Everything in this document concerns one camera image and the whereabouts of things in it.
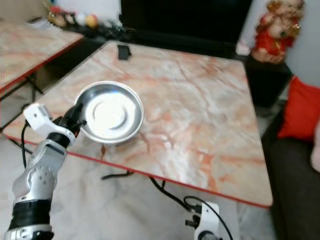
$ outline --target toy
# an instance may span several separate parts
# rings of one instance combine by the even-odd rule
[[[53,23],[54,25],[65,28],[67,26],[67,21],[65,20],[64,16],[60,13],[53,13],[49,12],[47,19],[50,23]]]
[[[98,18],[95,15],[90,14],[90,15],[85,17],[85,24],[88,27],[94,29],[94,28],[96,28],[98,26]]]
[[[50,7],[50,12],[54,13],[54,14],[60,14],[63,12],[62,8],[59,6],[51,6]]]
[[[262,63],[279,64],[285,60],[287,47],[299,35],[303,0],[279,0],[267,4],[269,10],[256,27],[255,47],[251,55]]]
[[[86,25],[86,15],[84,13],[79,13],[75,15],[75,22],[80,26]]]
[[[74,25],[76,24],[75,14],[74,13],[66,13],[64,16],[65,20],[68,24]]]

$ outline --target bowl rim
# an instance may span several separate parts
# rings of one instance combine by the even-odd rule
[[[82,127],[80,128],[80,130],[84,133],[85,136],[87,136],[89,139],[91,139],[91,140],[93,140],[94,142],[97,142],[97,143],[110,144],[110,145],[116,145],[116,144],[124,143],[124,142],[130,140],[131,138],[133,138],[138,133],[138,131],[140,130],[140,128],[141,128],[141,126],[142,126],[142,124],[144,122],[145,110],[144,110],[144,106],[142,104],[142,101],[141,101],[139,95],[131,87],[129,87],[128,85],[126,85],[124,83],[117,82],[117,81],[98,81],[98,82],[91,83],[88,86],[84,87],[80,91],[79,95],[76,97],[76,99],[74,101],[74,104],[76,105],[78,103],[79,98],[82,96],[82,94],[85,91],[89,90],[92,87],[99,86],[99,85],[115,85],[115,86],[118,86],[120,88],[123,88],[124,90],[126,90],[130,94],[132,94],[134,96],[134,98],[137,100],[138,106],[139,106],[140,111],[141,111],[141,118],[140,118],[139,124],[138,124],[137,128],[130,135],[125,136],[125,137],[120,138],[120,139],[116,139],[116,140],[102,140],[101,138],[98,138],[96,136],[91,135],[90,133],[88,133]]]

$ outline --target marble table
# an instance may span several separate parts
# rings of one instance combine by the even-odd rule
[[[117,81],[145,109],[140,133],[109,147],[80,133],[69,154],[258,207],[273,198],[244,66],[239,61],[130,45],[118,60],[108,42],[37,102],[63,115],[87,85]],[[20,139],[24,117],[4,133]],[[26,143],[44,138],[27,128]]]
[[[0,94],[83,38],[0,21]]]

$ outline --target white robotic arm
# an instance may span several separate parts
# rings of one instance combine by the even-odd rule
[[[86,124],[79,122],[82,108],[82,104],[75,105],[53,122],[43,105],[35,103],[24,110],[27,123],[46,139],[37,146],[23,174],[13,184],[15,201],[4,240],[51,240],[54,237],[50,225],[53,192],[67,147],[74,143],[80,127]],[[207,204],[219,213],[218,205]],[[194,240],[218,240],[219,218],[207,204],[194,208],[201,217],[194,215],[193,221],[185,222],[195,228]]]

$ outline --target black object on table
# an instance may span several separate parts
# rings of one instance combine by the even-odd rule
[[[132,55],[130,48],[126,45],[117,45],[118,46],[118,59],[128,61]]]

